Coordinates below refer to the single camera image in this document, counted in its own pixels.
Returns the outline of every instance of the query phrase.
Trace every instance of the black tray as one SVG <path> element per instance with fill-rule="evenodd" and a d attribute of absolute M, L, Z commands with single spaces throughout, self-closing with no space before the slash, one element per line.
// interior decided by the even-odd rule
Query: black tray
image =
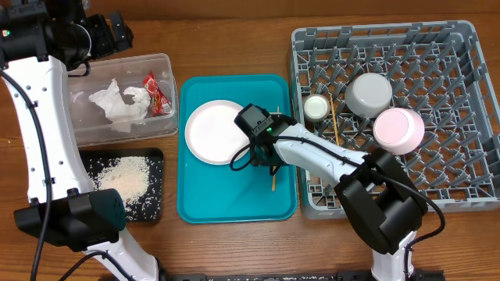
<path fill-rule="evenodd" d="M 126 213 L 128 222 L 157 222 L 162 215 L 162 196 L 163 196 L 163 153 L 158 148 L 140 148 L 140 149 L 119 149 L 119 150 L 93 150 L 80 151 L 81 161 L 84 163 L 85 170 L 93 180 L 104 168 L 110 167 L 113 159 L 139 156 L 146 157 L 149 162 L 149 181 L 148 191 L 137 200 L 137 203 L 130 205 L 130 211 Z M 149 199 L 148 205 L 142 211 L 145 205 L 145 199 Z"/>

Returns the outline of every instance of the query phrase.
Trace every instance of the white plate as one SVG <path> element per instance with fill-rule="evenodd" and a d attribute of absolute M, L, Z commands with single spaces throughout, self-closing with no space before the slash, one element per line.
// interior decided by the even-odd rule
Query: white plate
<path fill-rule="evenodd" d="M 248 137 L 234 123 L 242 109 L 237 103 L 223 100 L 209 101 L 198 107 L 189 116 L 184 133 L 191 153 L 209 164 L 229 164 L 236 152 L 249 143 Z"/>

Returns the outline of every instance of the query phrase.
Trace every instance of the teal tray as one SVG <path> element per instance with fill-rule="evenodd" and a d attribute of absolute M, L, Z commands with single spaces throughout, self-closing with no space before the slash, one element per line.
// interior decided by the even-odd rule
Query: teal tray
<path fill-rule="evenodd" d="M 184 129 L 193 111 L 208 101 L 248 103 L 290 115 L 286 81 L 280 76 L 205 76 L 188 80 L 180 91 L 177 211 L 190 223 L 256 222 L 288 219 L 297 208 L 295 166 L 281 167 L 276 191 L 271 190 L 269 167 L 249 165 L 239 172 L 229 165 L 198 160 L 186 145 Z M 235 163 L 247 162 L 249 153 Z"/>

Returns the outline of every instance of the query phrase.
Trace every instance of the dish rack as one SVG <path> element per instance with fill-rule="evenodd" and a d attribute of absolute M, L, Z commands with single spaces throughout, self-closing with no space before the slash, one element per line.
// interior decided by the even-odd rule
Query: dish rack
<path fill-rule="evenodd" d="M 295 118 L 337 143 L 332 114 L 306 123 L 302 101 L 333 98 L 338 145 L 377 147 L 374 119 L 355 116 L 344 101 L 349 82 L 363 73 L 387 77 L 391 107 L 420 114 L 420 146 L 397 159 L 422 194 L 444 212 L 500 206 L 498 102 L 474 26 L 466 21 L 299 28 L 291 35 L 291 91 Z M 302 212 L 309 219 L 344 218 L 331 189 L 299 170 Z M 376 197 L 384 188 L 370 191 Z"/>

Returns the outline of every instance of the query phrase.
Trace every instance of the candy wrapper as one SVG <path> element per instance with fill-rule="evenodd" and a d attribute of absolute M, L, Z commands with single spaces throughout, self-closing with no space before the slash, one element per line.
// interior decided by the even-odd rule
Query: candy wrapper
<path fill-rule="evenodd" d="M 153 117 L 172 113 L 172 102 L 166 99 L 165 95 L 159 89 L 152 71 L 146 76 L 143 84 L 152 99 L 151 108 Z"/>

